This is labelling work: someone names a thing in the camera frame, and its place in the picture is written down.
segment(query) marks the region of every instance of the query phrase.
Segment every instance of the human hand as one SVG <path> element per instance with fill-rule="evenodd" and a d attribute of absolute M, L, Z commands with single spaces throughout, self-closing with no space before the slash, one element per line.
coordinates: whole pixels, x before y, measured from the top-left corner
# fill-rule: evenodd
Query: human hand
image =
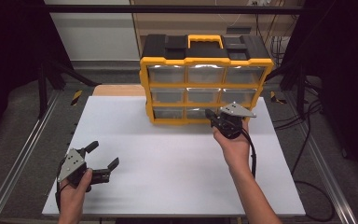
<path fill-rule="evenodd" d="M 242 121 L 242 128 L 248 132 L 248 122 Z M 223 149 L 223 155 L 228 165 L 229 171 L 233 175 L 239 175 L 243 172 L 251 173 L 249 168 L 249 142 L 241 134 L 235 139 L 227 139 L 216 127 L 212 128 L 213 137 Z"/>
<path fill-rule="evenodd" d="M 83 215 L 83 202 L 87 187 L 92 179 L 92 170 L 88 169 L 77 188 L 72 187 L 67 179 L 61 182 L 61 212 L 58 223 L 79 223 Z"/>

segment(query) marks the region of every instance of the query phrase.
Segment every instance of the drawer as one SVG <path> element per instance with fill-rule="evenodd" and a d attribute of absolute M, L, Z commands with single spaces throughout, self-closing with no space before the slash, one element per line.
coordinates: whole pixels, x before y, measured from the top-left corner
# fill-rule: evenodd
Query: drawer
<path fill-rule="evenodd" d="M 179 65 L 148 65 L 150 82 L 181 83 L 185 82 L 185 67 Z"/>
<path fill-rule="evenodd" d="M 225 67 L 215 64 L 198 64 L 188 67 L 187 81 L 193 83 L 221 83 Z"/>
<path fill-rule="evenodd" d="M 150 89 L 153 102 L 156 103 L 182 103 L 185 89 L 152 88 Z"/>
<path fill-rule="evenodd" d="M 153 112 L 154 112 L 155 119 L 182 119 L 183 118 L 182 107 L 154 106 Z"/>
<path fill-rule="evenodd" d="M 221 103 L 250 104 L 255 97 L 254 89 L 223 89 Z"/>
<path fill-rule="evenodd" d="M 188 103 L 217 103 L 219 88 L 187 88 Z"/>
<path fill-rule="evenodd" d="M 257 84 L 265 67 L 236 66 L 227 68 L 225 83 Z"/>
<path fill-rule="evenodd" d="M 205 109 L 210 109 L 216 113 L 217 108 L 215 107 L 187 107 L 186 108 L 186 117 L 188 119 L 206 119 Z"/>

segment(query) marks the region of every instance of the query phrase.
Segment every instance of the table surface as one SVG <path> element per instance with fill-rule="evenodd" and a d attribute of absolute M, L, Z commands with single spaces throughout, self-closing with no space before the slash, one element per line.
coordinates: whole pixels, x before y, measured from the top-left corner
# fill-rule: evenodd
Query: table surface
<path fill-rule="evenodd" d="M 98 141 L 100 145 L 86 156 L 88 167 L 104 169 L 116 157 L 120 165 L 112 172 L 109 183 L 92 186 L 86 195 L 84 215 L 244 216 L 210 126 L 150 123 L 145 97 L 139 96 L 145 92 L 139 87 L 127 87 L 137 88 L 135 96 L 107 96 L 109 93 L 96 88 L 86 103 L 69 148 Z M 279 216 L 304 216 L 263 98 L 259 98 L 253 112 L 257 118 L 251 119 L 249 126 L 257 155 L 256 181 Z M 55 189 L 54 181 L 44 215 L 59 214 Z"/>

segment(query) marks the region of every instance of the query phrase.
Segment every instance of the yellow storage organizer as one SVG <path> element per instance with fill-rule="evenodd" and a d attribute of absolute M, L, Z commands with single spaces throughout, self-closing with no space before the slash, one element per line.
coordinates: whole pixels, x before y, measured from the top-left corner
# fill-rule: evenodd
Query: yellow storage organizer
<path fill-rule="evenodd" d="M 233 102 L 252 110 L 273 61 L 255 35 L 148 35 L 140 65 L 150 121 L 188 124 Z"/>

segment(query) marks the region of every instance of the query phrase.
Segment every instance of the black curtain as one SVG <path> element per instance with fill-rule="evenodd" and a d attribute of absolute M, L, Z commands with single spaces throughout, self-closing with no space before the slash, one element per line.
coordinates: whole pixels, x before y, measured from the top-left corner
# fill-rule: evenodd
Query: black curtain
<path fill-rule="evenodd" d="M 291 69 L 301 65 L 305 75 L 322 80 L 324 111 L 344 151 L 358 161 L 358 0 L 307 1 L 306 6 L 324 10 L 300 16 L 282 66 L 295 61 Z M 287 83 L 297 75 L 288 70 Z"/>
<path fill-rule="evenodd" d="M 73 69 L 54 22 L 47 11 L 32 11 L 27 5 L 43 0 L 0 0 L 0 118 L 8 94 L 37 80 L 42 62 L 55 61 Z M 59 71 L 52 70 L 57 77 Z"/>

